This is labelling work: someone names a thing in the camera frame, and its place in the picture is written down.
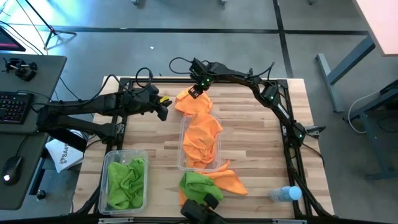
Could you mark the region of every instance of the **orange towel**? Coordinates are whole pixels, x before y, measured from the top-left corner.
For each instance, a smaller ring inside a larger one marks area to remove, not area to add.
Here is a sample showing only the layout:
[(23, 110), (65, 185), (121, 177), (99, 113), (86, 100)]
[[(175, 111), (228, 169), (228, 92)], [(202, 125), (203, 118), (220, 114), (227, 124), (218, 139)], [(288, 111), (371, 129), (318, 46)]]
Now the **orange towel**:
[[(216, 172), (198, 172), (201, 175), (208, 176), (210, 179), (214, 180), (214, 184), (220, 189), (227, 190), (229, 192), (247, 195), (248, 191), (244, 188), (242, 182), (239, 180), (238, 176), (232, 170), (228, 170), (230, 161), (221, 166)], [(184, 205), (187, 197), (184, 193), (179, 191), (179, 204)]]
[(216, 148), (216, 135), (223, 128), (210, 114), (197, 113), (185, 132), (183, 150), (187, 155), (187, 167), (206, 168), (213, 161)]
[(184, 116), (193, 115), (195, 113), (209, 113), (213, 106), (213, 102), (210, 101), (206, 92), (203, 92), (198, 98), (194, 99), (188, 93), (190, 88), (191, 87), (185, 89), (177, 95), (174, 108), (181, 111)]

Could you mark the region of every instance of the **concrete floor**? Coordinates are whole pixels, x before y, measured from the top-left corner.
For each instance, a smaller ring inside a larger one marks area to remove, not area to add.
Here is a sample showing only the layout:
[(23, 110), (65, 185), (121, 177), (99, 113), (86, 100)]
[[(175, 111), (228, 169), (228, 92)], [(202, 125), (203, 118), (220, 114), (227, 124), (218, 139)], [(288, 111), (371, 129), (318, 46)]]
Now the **concrete floor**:
[[(146, 0), (139, 7), (130, 0), (37, 0), (34, 5), (40, 6), (37, 9), (47, 22), (60, 26), (277, 29), (272, 0), (229, 0), (225, 7), (216, 0)], [(285, 29), (366, 30), (350, 0), (317, 0), (313, 6), (307, 0), (279, 0), (279, 5)], [(11, 17), (0, 15), (2, 20), (29, 23), (11, 2), (4, 11)], [(35, 45), (42, 46), (32, 27), (16, 28)], [(287, 77), (278, 34), (80, 32), (70, 41), (66, 41), (68, 35), (61, 37), (65, 43), (58, 41), (49, 54), (68, 57), (62, 78), (80, 98), (90, 98), (98, 91), (103, 76), (110, 73), (134, 75), (138, 68), (150, 67), (155, 74), (171, 75), (168, 62), (176, 56), (217, 60), (242, 71), (252, 67), (255, 72), (275, 61), (272, 76)], [(363, 38), (361, 35), (286, 35), (293, 75), (305, 80), (315, 124), (327, 127), (320, 138), (320, 149), (336, 215), (397, 223), (398, 180), (364, 179), (366, 174), (378, 171), (374, 153), (365, 136), (351, 130), (341, 120), (342, 114), (333, 113), (315, 61), (317, 53), (324, 53), (333, 68)], [(57, 37), (53, 38), (50, 45), (56, 41)], [(183, 63), (175, 65), (176, 70), (187, 68)], [(396, 80), (396, 71), (398, 58), (382, 58), (377, 50), (371, 52), (336, 84), (344, 96), (346, 110), (357, 98)], [(61, 83), (57, 92), (63, 100), (73, 99)], [(391, 157), (395, 159), (397, 155), (392, 153)], [(46, 171), (40, 188), (50, 192), (49, 197), (37, 202), (35, 197), (27, 196), (20, 210), (0, 211), (0, 220), (68, 213), (77, 177), (74, 171), (62, 174)]]

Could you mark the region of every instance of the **green cloth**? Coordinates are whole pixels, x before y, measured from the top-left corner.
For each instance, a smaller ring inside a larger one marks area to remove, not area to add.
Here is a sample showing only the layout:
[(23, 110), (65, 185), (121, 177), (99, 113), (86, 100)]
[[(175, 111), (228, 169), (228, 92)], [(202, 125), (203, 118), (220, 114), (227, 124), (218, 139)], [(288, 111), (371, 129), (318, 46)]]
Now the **green cloth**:
[(133, 159), (129, 165), (112, 162), (108, 166), (108, 204), (115, 209), (140, 208), (144, 196), (143, 159)]
[(185, 172), (180, 181), (180, 189), (188, 199), (205, 203), (206, 194), (212, 194), (217, 200), (224, 198), (221, 190), (214, 185), (214, 180), (195, 172)]

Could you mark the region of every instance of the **keyboard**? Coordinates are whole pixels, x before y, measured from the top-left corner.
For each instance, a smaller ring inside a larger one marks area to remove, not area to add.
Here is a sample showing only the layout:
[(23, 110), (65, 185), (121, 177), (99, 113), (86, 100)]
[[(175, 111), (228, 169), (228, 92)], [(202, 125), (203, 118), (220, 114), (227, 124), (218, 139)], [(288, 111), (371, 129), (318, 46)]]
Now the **keyboard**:
[(24, 124), (34, 95), (0, 91), (0, 124)]

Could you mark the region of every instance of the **water bottle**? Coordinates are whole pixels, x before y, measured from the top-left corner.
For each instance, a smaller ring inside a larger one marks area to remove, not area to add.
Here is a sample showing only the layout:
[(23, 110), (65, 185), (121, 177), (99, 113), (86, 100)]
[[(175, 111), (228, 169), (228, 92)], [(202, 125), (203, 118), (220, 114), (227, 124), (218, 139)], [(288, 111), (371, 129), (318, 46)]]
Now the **water bottle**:
[(269, 197), (275, 202), (292, 202), (300, 199), (301, 196), (301, 189), (296, 186), (285, 186), (269, 192)]

